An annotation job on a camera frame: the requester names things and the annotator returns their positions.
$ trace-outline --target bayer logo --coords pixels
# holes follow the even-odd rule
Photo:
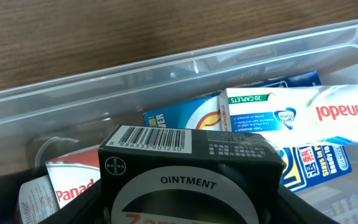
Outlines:
[[[121,175],[127,169],[125,162],[118,157],[110,157],[104,163],[106,170],[112,175]]]

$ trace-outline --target green label strip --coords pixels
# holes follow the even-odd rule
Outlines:
[[[261,102],[267,101],[267,98],[269,98],[269,94],[229,97],[229,104]]]

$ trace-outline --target brown wood surface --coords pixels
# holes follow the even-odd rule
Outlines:
[[[351,19],[355,0],[0,0],[0,90]]]

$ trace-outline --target wood grain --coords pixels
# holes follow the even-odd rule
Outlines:
[[[0,90],[358,19],[354,0],[0,0]]]

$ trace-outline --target optizorb logo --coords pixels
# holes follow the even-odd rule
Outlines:
[[[285,108],[285,110],[274,112],[274,116],[279,123],[284,124],[289,130],[292,130],[292,122],[295,120],[296,116],[295,109]]]
[[[110,157],[105,163],[106,170],[112,175],[121,175],[127,169],[125,162],[118,157]]]

